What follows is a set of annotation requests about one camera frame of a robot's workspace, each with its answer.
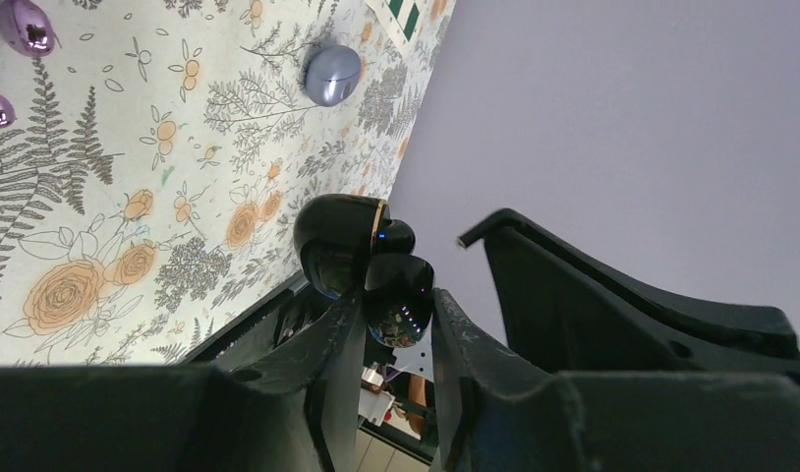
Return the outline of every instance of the black shiny object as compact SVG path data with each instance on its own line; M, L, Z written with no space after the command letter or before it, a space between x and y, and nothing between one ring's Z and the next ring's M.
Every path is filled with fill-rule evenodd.
M434 269L406 254L371 258L363 310L369 331L380 344L411 347L423 339L431 321Z
M389 219L380 199L329 194L308 202L296 217L293 242L307 280L337 299L362 286L369 259L384 252L411 252L412 228Z

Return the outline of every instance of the wall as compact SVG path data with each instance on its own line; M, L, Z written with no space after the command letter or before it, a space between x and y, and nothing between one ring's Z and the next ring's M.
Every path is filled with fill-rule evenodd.
M390 200L438 285L503 338L483 250L454 240L513 207L800 334L800 1L489 5L457 5Z

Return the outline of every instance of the screw hole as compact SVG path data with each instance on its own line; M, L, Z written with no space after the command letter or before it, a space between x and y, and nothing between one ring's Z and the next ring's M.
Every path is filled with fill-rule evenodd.
M789 379L794 381L795 384L800 386L800 373L793 372L793 371L788 371L785 374L788 376Z
M264 374L253 369L241 369L234 372L232 377L238 382L252 382L264 377Z
M692 349L678 341L669 341L669 349L671 349L672 352L681 359L688 359L692 357Z

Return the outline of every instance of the floral tablecloth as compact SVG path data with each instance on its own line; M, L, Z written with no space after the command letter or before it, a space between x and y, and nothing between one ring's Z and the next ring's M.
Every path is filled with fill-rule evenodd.
M364 0L36 0L53 54L0 38L0 365L176 362L298 270L306 201L387 197L454 0L416 2L404 58ZM363 76L326 109L330 43Z

